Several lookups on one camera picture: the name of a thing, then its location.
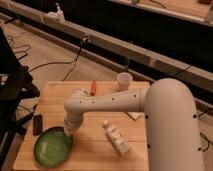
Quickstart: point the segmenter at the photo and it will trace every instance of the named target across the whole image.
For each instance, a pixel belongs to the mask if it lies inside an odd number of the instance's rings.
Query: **spray bottle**
[[[61,10],[61,7],[59,6],[59,3],[56,3],[57,6],[57,15],[58,15],[58,21],[59,22],[64,22],[64,12]]]

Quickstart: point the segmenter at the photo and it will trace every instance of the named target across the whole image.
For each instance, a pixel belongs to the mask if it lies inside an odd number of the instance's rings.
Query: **bottle cap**
[[[107,128],[108,126],[109,126],[109,121],[108,120],[104,120],[103,127]]]

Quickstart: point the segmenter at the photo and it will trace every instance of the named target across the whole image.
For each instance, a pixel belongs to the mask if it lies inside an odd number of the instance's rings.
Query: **small black object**
[[[42,115],[33,116],[33,135],[39,135],[43,132],[43,120]]]

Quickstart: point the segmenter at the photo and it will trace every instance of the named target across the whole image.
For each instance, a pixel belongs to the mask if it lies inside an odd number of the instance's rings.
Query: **wooden cutting board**
[[[63,126],[64,101],[79,88],[90,90],[91,82],[48,82],[41,92],[36,113],[43,115],[44,130]],[[148,88],[148,82],[133,82],[130,88]],[[96,95],[116,92],[116,82],[97,82]],[[71,171],[148,171],[144,116],[137,121],[122,112],[90,112],[85,114],[82,127],[74,134],[74,146],[68,159],[59,167],[49,170]],[[105,136],[102,128],[107,119],[116,125],[129,141],[131,151],[120,157]],[[33,149],[38,136],[32,135],[30,124],[14,163],[14,170],[48,170],[34,158]]]

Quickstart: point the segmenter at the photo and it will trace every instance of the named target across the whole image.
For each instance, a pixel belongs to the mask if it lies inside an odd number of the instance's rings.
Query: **chair leg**
[[[6,140],[5,140],[5,142],[2,146],[2,151],[0,153],[0,170],[2,169],[5,158],[7,157],[7,153],[8,153],[10,146],[13,142],[13,138],[14,138],[15,134],[16,133],[15,133],[14,130],[9,131],[8,134],[7,134]]]

